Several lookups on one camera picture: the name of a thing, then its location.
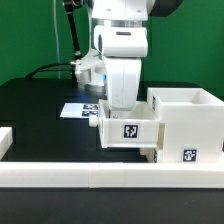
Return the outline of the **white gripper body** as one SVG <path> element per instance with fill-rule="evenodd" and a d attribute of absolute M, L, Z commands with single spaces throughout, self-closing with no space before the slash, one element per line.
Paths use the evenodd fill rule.
<path fill-rule="evenodd" d="M 139 58 L 104 58 L 107 99 L 112 111 L 131 111 L 137 99 L 141 60 Z"/>

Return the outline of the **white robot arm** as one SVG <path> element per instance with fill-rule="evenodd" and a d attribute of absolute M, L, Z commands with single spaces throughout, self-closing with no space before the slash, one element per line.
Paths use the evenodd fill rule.
<path fill-rule="evenodd" d="M 141 59 L 147 56 L 145 23 L 167 17 L 183 0 L 84 0 L 89 17 L 89 51 L 76 65 L 79 81 L 107 87 L 112 111 L 135 106 Z"/>

